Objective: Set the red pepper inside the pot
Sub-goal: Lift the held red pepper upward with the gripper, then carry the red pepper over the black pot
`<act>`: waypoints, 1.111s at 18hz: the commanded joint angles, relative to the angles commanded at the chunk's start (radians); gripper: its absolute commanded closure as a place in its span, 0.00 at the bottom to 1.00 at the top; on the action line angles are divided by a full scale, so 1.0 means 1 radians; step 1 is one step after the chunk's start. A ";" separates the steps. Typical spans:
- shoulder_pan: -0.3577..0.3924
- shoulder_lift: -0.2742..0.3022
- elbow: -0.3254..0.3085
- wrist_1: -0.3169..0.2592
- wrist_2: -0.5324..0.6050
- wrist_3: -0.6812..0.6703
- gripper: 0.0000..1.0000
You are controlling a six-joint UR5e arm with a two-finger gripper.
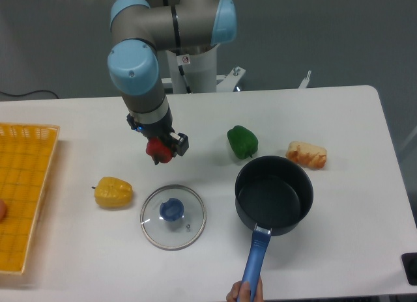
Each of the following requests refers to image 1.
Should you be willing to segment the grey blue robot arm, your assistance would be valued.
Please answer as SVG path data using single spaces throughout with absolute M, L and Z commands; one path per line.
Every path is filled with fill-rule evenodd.
M 215 92 L 216 51 L 237 35 L 232 0 L 116 0 L 111 8 L 110 78 L 132 130 L 148 140 L 155 163 L 183 156 L 188 137 L 172 127 L 157 55 L 168 54 L 176 93 Z

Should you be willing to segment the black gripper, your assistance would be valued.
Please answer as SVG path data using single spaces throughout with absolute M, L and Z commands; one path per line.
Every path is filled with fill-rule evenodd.
M 145 136 L 147 139 L 153 137 L 159 138 L 164 145 L 168 147 L 171 156 L 175 158 L 177 155 L 183 156 L 189 148 L 188 136 L 183 133 L 176 133 L 172 127 L 172 114 L 168 111 L 160 120 L 145 124 L 135 120 L 132 115 L 128 114 L 126 120 L 132 130 L 135 130 Z M 155 165 L 160 163 L 158 156 L 152 156 Z

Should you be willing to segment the person's hand on pot handle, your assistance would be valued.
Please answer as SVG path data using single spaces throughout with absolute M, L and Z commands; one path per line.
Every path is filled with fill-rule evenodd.
M 231 290 L 227 293 L 225 300 L 227 302 L 250 301 L 251 290 L 249 282 L 242 283 L 241 281 L 235 282 Z M 253 299 L 255 302 L 264 302 L 263 296 L 263 282 L 262 278 L 259 278 L 257 283 L 256 293 Z

